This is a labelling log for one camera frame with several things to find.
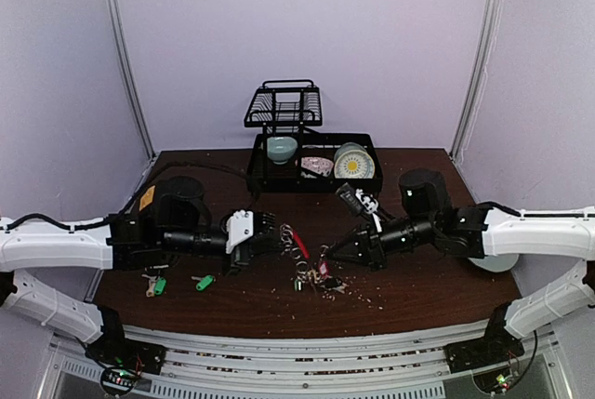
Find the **large keyring with red handle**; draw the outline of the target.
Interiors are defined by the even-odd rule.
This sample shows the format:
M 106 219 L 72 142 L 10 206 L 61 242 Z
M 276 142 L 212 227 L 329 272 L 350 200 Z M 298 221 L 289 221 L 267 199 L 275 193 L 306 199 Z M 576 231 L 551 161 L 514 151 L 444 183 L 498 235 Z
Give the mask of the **large keyring with red handle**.
M 307 287 L 315 294 L 332 299 L 335 294 L 344 294 L 347 285 L 343 280 L 330 273 L 324 257 L 326 246 L 318 259 L 314 259 L 297 231 L 287 223 L 279 228 L 282 255 L 293 261 L 295 273 L 293 287 L 296 292 L 303 292 Z

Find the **green tagged single key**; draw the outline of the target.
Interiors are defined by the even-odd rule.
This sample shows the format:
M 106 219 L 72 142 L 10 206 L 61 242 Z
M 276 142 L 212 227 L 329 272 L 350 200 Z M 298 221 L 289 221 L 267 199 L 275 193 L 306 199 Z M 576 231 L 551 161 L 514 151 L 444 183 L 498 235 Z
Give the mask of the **green tagged single key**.
M 215 283 L 216 278 L 213 275 L 208 274 L 205 276 L 192 276 L 191 280 L 195 283 L 195 290 L 203 292 Z

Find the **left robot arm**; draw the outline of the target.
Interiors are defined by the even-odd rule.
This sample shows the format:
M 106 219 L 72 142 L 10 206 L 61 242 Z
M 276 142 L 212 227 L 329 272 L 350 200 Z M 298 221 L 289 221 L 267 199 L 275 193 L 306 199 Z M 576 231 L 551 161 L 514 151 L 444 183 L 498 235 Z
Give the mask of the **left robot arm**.
M 137 209 L 105 219 L 60 223 L 41 215 L 1 220 L 1 306 L 77 339 L 86 356 L 132 376 L 160 373 L 165 347 L 129 339 L 118 312 L 74 299 L 31 276 L 31 268 L 82 267 L 140 271 L 147 296 L 158 293 L 164 270 L 183 257 L 220 259 L 238 273 L 275 249 L 275 217 L 239 209 L 220 224 L 192 177 L 159 180 L 141 190 Z

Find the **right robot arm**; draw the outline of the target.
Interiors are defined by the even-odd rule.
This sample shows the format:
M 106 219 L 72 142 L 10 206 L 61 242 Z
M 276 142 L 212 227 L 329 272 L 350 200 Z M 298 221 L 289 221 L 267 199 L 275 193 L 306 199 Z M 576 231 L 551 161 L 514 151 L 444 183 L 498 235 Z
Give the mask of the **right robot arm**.
M 444 255 L 485 259 L 508 255 L 575 258 L 568 272 L 536 292 L 494 309 L 481 337 L 445 346 L 451 372 L 477 369 L 524 353 L 522 339 L 541 326 L 594 304 L 594 209 L 528 211 L 496 202 L 455 207 L 443 175 L 418 168 L 403 173 L 399 190 L 404 216 L 391 219 L 378 201 L 348 183 L 337 196 L 366 222 L 327 248 L 326 259 L 387 266 L 393 253 L 431 245 Z

